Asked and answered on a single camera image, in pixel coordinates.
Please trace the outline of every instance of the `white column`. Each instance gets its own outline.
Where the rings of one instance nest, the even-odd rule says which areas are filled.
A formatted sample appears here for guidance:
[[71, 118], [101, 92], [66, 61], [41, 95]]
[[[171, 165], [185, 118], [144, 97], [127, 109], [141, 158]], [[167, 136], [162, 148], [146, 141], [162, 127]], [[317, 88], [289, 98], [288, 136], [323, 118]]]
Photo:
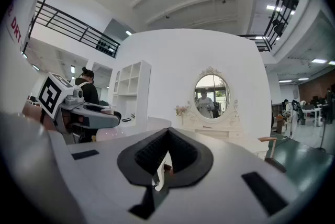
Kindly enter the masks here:
[[86, 64], [86, 68], [88, 70], [92, 70], [93, 69], [93, 65], [94, 65], [94, 60], [89, 59], [88, 62], [87, 62], [87, 64]]

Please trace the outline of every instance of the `desk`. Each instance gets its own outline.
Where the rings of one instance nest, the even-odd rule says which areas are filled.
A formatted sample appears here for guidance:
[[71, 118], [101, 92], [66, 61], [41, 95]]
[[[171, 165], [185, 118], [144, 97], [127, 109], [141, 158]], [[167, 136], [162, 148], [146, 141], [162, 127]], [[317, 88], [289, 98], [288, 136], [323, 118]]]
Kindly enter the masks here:
[[317, 109], [303, 109], [303, 113], [305, 114], [305, 118], [306, 118], [306, 113], [315, 113], [314, 115], [314, 126], [316, 127], [316, 123], [317, 123], [317, 112], [319, 112], [319, 116], [320, 116], [320, 111], [321, 108], [317, 108]]

